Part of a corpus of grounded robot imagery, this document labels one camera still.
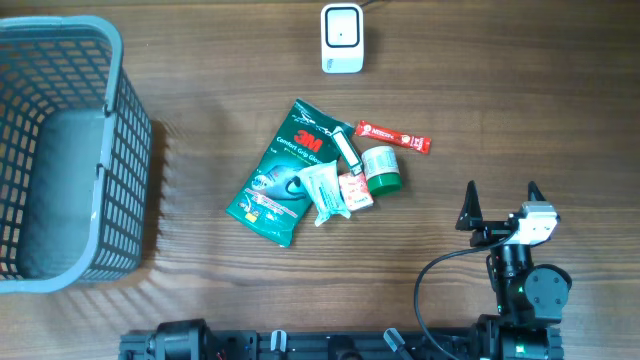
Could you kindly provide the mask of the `red Nescafe stick sachet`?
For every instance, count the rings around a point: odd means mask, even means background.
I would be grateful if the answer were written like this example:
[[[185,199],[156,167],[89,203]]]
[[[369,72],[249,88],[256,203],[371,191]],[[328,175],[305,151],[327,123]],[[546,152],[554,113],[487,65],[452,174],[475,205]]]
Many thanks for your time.
[[[383,141],[407,149],[413,149],[422,154],[428,154],[430,152],[431,139],[428,137],[398,132],[364,120],[358,123],[355,132],[361,137]]]

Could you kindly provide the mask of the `green lidded jar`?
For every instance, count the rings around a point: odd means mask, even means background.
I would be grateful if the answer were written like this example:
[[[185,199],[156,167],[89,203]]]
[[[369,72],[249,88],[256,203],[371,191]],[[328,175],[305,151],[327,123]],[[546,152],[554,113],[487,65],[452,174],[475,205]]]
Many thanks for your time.
[[[372,196],[387,195],[403,187],[392,147],[372,147],[362,153],[362,162],[368,190]]]

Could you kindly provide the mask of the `red white small carton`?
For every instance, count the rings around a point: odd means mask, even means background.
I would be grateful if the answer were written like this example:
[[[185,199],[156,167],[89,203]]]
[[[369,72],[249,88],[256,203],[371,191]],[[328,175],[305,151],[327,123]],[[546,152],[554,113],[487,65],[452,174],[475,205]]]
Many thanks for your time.
[[[338,181],[341,195],[350,212],[360,211],[374,204],[363,173],[345,173],[338,176]]]

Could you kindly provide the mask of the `green white gum pack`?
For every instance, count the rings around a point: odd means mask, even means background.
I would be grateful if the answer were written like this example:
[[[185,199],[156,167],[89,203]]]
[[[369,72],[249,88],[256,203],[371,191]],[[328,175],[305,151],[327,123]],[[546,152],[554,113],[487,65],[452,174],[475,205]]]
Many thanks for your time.
[[[353,176],[358,176],[363,172],[363,164],[354,146],[341,127],[336,127],[331,133],[331,139],[340,151],[344,161]]]

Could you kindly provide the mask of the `white teal tissue packet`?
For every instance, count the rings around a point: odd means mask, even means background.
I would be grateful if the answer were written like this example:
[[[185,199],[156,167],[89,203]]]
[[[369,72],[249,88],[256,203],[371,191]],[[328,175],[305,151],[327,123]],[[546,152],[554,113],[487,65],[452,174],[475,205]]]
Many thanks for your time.
[[[314,221],[316,227],[333,215],[341,215],[346,219],[351,217],[341,195],[337,170],[337,161],[334,160],[306,167],[298,172],[298,177],[318,212]]]

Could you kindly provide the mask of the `green 3M gloves packet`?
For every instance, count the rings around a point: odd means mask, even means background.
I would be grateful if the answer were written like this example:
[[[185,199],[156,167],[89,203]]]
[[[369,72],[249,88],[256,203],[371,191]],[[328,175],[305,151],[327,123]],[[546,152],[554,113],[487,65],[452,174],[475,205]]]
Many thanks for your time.
[[[340,157],[331,139],[337,128],[354,133],[352,125],[297,99],[226,213],[279,246],[290,246],[312,204],[298,173]]]

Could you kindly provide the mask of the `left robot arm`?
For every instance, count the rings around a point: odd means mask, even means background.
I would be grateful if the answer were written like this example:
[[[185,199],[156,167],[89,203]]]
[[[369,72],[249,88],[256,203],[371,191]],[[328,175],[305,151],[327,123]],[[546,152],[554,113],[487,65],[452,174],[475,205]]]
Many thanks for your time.
[[[204,319],[161,323],[146,354],[155,360],[214,360],[214,338]]]

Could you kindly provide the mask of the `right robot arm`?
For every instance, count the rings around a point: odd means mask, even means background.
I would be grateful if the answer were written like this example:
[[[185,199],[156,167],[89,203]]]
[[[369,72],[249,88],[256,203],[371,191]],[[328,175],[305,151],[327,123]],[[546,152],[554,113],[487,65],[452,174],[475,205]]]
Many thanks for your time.
[[[471,233],[472,250],[489,253],[486,268],[498,314],[481,316],[474,330],[490,344],[537,341],[541,331],[561,322],[572,279],[555,265],[536,265],[531,253],[551,240],[559,223],[555,207],[533,181],[527,200],[502,221],[483,218],[476,184],[468,183],[455,228]]]

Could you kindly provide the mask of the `white barcode scanner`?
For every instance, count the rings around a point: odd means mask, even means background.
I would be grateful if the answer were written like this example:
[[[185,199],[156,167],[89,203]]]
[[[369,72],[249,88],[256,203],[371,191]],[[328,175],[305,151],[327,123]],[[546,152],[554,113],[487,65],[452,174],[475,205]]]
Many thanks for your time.
[[[321,10],[321,66],[327,74],[354,74],[364,65],[364,14],[355,3]]]

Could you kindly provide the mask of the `grey plastic mesh basket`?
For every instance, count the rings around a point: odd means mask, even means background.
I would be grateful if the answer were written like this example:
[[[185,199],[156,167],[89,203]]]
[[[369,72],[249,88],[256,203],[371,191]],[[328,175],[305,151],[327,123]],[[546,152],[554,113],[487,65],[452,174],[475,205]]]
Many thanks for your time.
[[[1,23],[1,290],[52,293],[140,264],[152,123],[97,16]]]

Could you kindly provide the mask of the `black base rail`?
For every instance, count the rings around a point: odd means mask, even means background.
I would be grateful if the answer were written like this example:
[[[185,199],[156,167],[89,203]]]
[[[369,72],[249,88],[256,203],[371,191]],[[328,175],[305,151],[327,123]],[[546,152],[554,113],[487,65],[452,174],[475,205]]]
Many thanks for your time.
[[[243,360],[338,360],[338,359],[550,359],[562,360],[564,349],[560,330],[549,327],[537,341],[490,344],[469,328],[435,328],[428,332],[313,332],[274,330],[213,331],[216,359]],[[120,339],[121,359],[153,359],[146,354],[154,331],[137,331]]]

